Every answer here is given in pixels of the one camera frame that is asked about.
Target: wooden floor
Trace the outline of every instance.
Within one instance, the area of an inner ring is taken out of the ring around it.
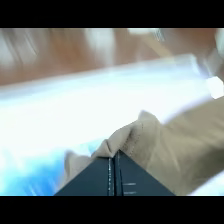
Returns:
[[[164,28],[164,41],[123,28],[1,29],[0,86],[193,53],[215,46],[215,28]]]

